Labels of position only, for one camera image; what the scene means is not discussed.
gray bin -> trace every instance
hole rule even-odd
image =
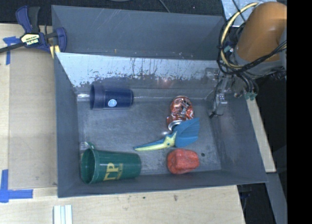
[[[53,27],[64,27],[65,53],[55,57],[58,196],[71,197],[211,187],[267,181],[244,98],[228,96],[224,115],[209,118],[218,81],[222,17],[53,6]],[[92,83],[127,87],[130,108],[91,110],[78,95]],[[173,175],[166,155],[174,148],[138,152],[135,179],[86,185],[80,178],[79,143],[97,149],[134,152],[168,133],[166,117],[176,96],[191,99],[200,118],[198,140],[185,147],[199,155],[193,172]]]

bin floor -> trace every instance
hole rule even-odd
[[[195,117],[199,117],[198,140],[185,149],[198,154],[200,166],[194,170],[220,170],[221,163],[217,151],[210,119],[204,99],[192,99]],[[171,132],[166,125],[169,105],[172,99],[134,100],[130,108],[91,110],[88,102],[78,103],[79,141],[92,142],[98,150],[131,152],[134,146],[155,142]],[[140,151],[141,175],[166,174],[166,157],[174,147],[154,151]]]

blue tape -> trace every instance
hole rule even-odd
[[[10,199],[31,199],[33,189],[8,190],[8,174],[8,169],[2,171],[0,203],[8,203]]]
[[[3,41],[7,44],[7,46],[10,46],[12,44],[20,43],[20,39],[16,37],[8,37],[4,38]],[[6,52],[6,62],[5,64],[8,65],[11,62],[11,53],[10,51]]]

yellow label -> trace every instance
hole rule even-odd
[[[118,180],[123,172],[123,163],[119,166],[115,166],[113,163],[108,163],[106,168],[106,174],[103,181]]]

wooden table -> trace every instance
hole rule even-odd
[[[20,25],[0,24],[0,47],[22,34]],[[245,223],[236,186],[59,199],[51,55],[20,48],[10,65],[5,60],[0,54],[0,169],[9,169],[9,188],[34,191],[32,199],[0,203],[0,223],[50,224],[53,207],[67,204],[74,224]],[[257,104],[248,107],[266,171],[275,172]]]

